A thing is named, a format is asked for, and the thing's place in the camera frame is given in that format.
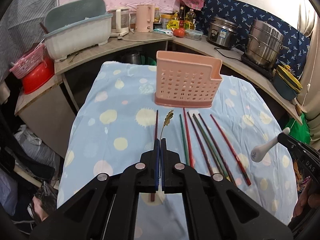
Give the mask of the person right hand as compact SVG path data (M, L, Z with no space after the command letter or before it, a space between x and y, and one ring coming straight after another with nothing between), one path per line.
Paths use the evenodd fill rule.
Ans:
M320 206L319 194L311 193L312 183L312 179L309 179L306 186L304 187L304 190L300 194L293 211L293 217L301 215L306 204L308 204L311 208L317 208Z

